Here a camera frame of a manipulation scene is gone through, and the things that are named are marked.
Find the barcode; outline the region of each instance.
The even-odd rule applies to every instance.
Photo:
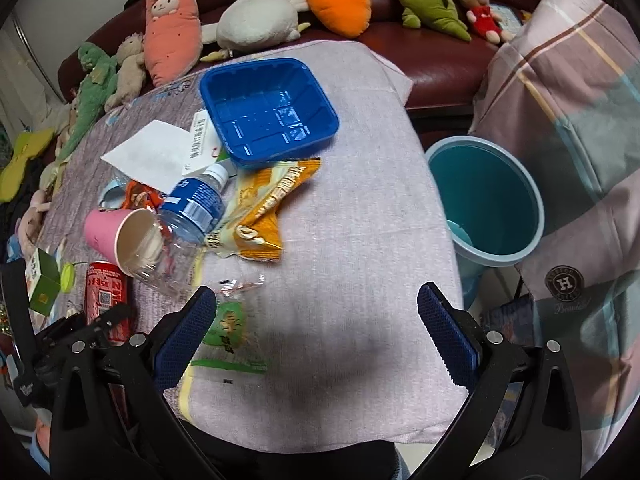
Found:
[[[189,158],[196,158],[198,155],[200,155],[200,152],[202,151],[202,136],[204,135],[204,130],[206,129],[207,126],[207,119],[203,118],[200,119],[197,123],[196,123],[196,127],[195,127],[195,131],[193,133],[193,144],[191,145],[191,153],[189,155]]]
[[[100,303],[100,306],[111,308],[111,293],[107,290],[101,290],[98,294],[98,303]]]
[[[190,199],[187,199],[187,202],[182,214],[196,224],[203,233],[208,233],[213,217],[197,202]]]

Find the metal pole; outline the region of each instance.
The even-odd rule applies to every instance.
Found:
[[[51,82],[51,79],[49,79],[49,77],[47,76],[47,73],[44,72],[42,65],[38,61],[38,58],[36,57],[33,49],[31,48],[31,45],[29,44],[29,40],[27,40],[27,37],[25,36],[24,31],[22,30],[22,25],[20,24],[20,19],[18,18],[18,14],[15,12],[15,9],[12,10],[11,12],[11,19],[14,22],[15,31],[18,34],[20,41],[22,42],[24,47],[27,49],[27,52],[31,56],[31,59],[33,59],[33,62],[36,64],[36,67],[38,68],[38,70],[40,70],[40,73],[42,74],[43,78],[45,79],[45,81],[47,82],[47,84],[49,85],[53,93],[57,95],[58,98],[63,103],[66,103],[65,97],[62,95],[60,90],[58,90],[58,88]]]

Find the teal trash can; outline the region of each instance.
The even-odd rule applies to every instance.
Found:
[[[424,154],[451,230],[465,309],[488,267],[509,267],[540,242],[545,212],[529,172],[488,140],[449,137]]]

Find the red leather sofa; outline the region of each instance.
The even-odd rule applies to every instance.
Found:
[[[202,23],[216,23],[235,0],[197,0]],[[533,11],[540,0],[492,0],[514,9]],[[445,34],[422,28],[411,30],[401,25],[402,7],[398,0],[371,0],[369,28],[357,41],[395,63],[414,81],[406,105],[412,119],[469,115],[474,94],[482,81],[496,48],[477,36],[465,43]],[[303,13],[300,22],[311,22],[299,40],[343,40],[326,30],[311,13]],[[96,31],[88,41],[115,54],[120,43],[134,32],[145,30],[145,0],[138,0]],[[204,52],[212,50],[208,46]],[[199,63],[194,70],[210,64]],[[82,81],[84,73],[76,53],[63,61],[58,82],[65,97]],[[143,92],[150,90],[146,86]]]

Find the blue plastic container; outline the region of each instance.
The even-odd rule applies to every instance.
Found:
[[[509,267],[542,238],[545,211],[529,172],[488,140],[440,140],[424,154],[451,230],[465,308],[487,267]]]
[[[338,115],[297,59],[263,59],[209,70],[200,94],[231,159],[244,167],[310,156],[338,130]]]

